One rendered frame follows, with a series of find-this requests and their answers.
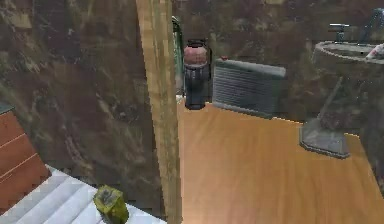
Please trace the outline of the black trash can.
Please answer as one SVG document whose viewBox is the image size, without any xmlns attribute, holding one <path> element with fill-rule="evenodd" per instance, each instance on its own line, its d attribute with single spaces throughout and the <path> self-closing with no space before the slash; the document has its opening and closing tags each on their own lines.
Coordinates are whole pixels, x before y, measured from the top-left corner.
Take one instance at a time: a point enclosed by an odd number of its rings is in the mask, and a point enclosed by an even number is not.
<svg viewBox="0 0 384 224">
<path fill-rule="evenodd" d="M 211 80 L 212 61 L 212 50 L 207 42 L 207 39 L 189 39 L 187 41 L 186 47 L 204 47 L 207 50 L 207 62 L 204 65 L 184 63 L 185 107 L 189 110 L 200 110 L 205 107 L 205 84 Z"/>
</svg>

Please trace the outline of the tan wooden door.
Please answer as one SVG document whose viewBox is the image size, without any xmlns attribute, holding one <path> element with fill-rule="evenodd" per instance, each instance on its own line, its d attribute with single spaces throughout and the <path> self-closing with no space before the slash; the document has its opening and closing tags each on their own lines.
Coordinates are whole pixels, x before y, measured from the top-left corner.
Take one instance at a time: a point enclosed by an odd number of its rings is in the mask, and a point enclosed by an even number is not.
<svg viewBox="0 0 384 224">
<path fill-rule="evenodd" d="M 167 224 L 182 224 L 171 0 L 136 0 Z"/>
</svg>

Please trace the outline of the pink bag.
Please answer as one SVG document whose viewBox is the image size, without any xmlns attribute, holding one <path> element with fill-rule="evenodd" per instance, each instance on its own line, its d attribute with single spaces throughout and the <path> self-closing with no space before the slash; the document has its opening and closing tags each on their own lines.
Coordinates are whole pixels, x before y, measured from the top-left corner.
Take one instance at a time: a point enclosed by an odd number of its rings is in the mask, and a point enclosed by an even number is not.
<svg viewBox="0 0 384 224">
<path fill-rule="evenodd" d="M 190 47 L 184 49 L 184 63 L 204 65 L 207 62 L 207 50 L 204 47 Z"/>
</svg>

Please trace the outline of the grey ribbed radiator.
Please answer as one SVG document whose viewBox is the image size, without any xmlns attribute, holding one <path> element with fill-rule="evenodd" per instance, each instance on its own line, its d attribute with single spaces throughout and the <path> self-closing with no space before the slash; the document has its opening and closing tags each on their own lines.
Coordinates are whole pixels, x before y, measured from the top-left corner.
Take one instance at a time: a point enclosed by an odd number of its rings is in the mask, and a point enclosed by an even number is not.
<svg viewBox="0 0 384 224">
<path fill-rule="evenodd" d="M 216 59 L 212 104 L 215 107 L 272 119 L 286 81 L 286 69 L 238 60 Z"/>
</svg>

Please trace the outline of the green framed object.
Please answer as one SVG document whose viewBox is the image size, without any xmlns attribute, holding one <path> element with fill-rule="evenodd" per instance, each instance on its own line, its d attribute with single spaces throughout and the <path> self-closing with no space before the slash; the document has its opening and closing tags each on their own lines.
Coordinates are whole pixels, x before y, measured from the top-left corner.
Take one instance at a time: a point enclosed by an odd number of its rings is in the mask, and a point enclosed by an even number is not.
<svg viewBox="0 0 384 224">
<path fill-rule="evenodd" d="M 172 17 L 173 43 L 174 43 L 174 62 L 176 94 L 183 94 L 183 38 L 180 22 L 176 16 Z"/>
</svg>

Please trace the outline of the green yellow block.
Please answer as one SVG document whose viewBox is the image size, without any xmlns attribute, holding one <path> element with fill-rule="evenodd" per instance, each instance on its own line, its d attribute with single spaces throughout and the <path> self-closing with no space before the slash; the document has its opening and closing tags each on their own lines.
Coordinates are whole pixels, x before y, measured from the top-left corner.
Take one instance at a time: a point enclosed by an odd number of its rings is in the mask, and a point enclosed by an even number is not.
<svg viewBox="0 0 384 224">
<path fill-rule="evenodd" d="M 128 221 L 129 212 L 121 191 L 103 185 L 97 189 L 93 202 L 105 224 L 125 224 Z"/>
</svg>

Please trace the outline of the dark metal faucet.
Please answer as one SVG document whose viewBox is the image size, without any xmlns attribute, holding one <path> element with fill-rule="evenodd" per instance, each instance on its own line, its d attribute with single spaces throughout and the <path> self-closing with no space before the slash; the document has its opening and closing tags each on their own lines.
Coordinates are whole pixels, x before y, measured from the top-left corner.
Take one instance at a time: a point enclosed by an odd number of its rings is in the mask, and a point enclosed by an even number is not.
<svg viewBox="0 0 384 224">
<path fill-rule="evenodd" d="M 334 32 L 336 34 L 335 43 L 342 43 L 345 38 L 345 29 L 349 28 L 349 24 L 341 24 L 341 23 L 330 23 L 330 32 Z"/>
</svg>

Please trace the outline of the red-brown chest of drawers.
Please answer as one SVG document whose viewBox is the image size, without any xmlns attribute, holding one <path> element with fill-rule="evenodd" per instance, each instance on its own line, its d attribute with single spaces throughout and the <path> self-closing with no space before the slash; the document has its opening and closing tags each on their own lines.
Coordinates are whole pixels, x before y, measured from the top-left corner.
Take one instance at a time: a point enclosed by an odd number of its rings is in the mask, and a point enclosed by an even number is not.
<svg viewBox="0 0 384 224">
<path fill-rule="evenodd" d="M 0 102 L 0 215 L 51 176 L 13 109 Z"/>
</svg>

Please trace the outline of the white pink object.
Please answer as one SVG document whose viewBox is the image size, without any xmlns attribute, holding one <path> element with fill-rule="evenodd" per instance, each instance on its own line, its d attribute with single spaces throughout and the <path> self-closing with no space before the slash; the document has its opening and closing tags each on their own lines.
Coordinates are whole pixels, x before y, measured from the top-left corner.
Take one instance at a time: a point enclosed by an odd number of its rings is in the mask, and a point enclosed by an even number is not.
<svg viewBox="0 0 384 224">
<path fill-rule="evenodd" d="M 376 45 L 366 56 L 366 59 L 374 59 L 384 55 L 384 43 Z"/>
</svg>

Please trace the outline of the grey pedestal sink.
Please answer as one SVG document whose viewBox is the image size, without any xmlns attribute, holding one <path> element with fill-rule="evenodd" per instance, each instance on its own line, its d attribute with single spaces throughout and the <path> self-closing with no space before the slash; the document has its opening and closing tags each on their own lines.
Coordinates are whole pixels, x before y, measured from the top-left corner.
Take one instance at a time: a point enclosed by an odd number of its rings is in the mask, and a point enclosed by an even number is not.
<svg viewBox="0 0 384 224">
<path fill-rule="evenodd" d="M 301 147 L 338 159 L 350 156 L 345 134 L 364 124 L 374 94 L 384 88 L 384 55 L 366 59 L 376 45 L 335 41 L 315 45 L 316 71 L 336 82 L 318 115 L 299 129 Z"/>
</svg>

